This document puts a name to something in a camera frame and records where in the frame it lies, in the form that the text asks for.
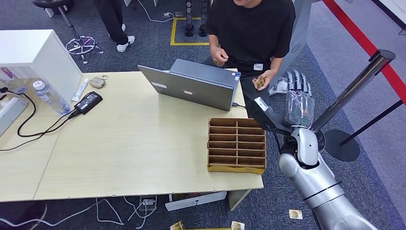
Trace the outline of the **person's right hand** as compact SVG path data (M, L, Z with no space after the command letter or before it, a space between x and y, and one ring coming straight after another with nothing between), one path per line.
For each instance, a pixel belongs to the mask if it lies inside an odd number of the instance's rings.
M210 46L210 54L214 64L218 67L222 67L228 61L228 55L221 47Z

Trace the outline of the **person's left hand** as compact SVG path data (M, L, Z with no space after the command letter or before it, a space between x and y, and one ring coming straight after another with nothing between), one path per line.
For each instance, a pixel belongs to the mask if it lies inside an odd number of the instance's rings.
M255 89L257 89L258 91L266 89L269 86L271 80L275 77L276 73L277 70L270 69L259 75L257 78L253 78L252 82Z

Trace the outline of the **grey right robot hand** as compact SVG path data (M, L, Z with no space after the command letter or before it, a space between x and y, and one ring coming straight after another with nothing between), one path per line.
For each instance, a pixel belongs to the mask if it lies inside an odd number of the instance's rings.
M275 113L271 107L265 112L272 122L271 128L292 132L299 128L309 129L314 120L315 100L305 75L297 70L288 72L287 93L283 113Z

